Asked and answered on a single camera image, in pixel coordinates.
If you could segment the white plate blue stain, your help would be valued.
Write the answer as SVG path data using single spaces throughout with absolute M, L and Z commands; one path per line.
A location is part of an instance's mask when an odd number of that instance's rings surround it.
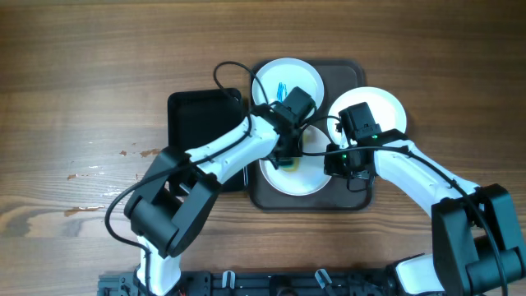
M 360 142 L 351 140 L 347 142 L 344 131 L 338 132 L 337 120 L 339 112 L 349 106 L 367 103 L 371 115 L 380 126 L 381 131 L 376 138 L 363 139 Z M 390 92 L 370 86 L 358 87 L 343 93 L 331 106 L 326 120 L 329 138 L 341 148 L 349 146 L 382 146 L 386 143 L 406 139 L 407 116 L 402 104 Z

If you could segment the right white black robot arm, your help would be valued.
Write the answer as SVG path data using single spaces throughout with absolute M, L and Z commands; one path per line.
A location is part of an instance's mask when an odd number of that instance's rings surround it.
M 368 169 L 394 184 L 431 218 L 432 253 L 394 266 L 403 295 L 482 295 L 525 277 L 525 242 L 514 203 L 499 184 L 465 180 L 409 139 L 374 135 L 323 152 L 325 170 L 346 177 Z

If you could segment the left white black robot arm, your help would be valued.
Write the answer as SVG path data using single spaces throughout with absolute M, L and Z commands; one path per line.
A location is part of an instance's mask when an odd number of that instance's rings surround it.
M 137 278 L 147 294 L 165 295 L 181 278 L 180 257 L 204 227 L 222 186 L 259 159 L 291 154 L 301 118 L 255 115 L 201 147 L 167 147 L 131 188 L 124 214 L 138 237 Z

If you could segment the teal and yellow sponge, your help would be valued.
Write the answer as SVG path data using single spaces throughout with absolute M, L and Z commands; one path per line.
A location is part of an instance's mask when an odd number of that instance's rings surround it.
M 282 170 L 294 171 L 299 166 L 299 158 L 287 158 L 279 161 L 279 167 Z

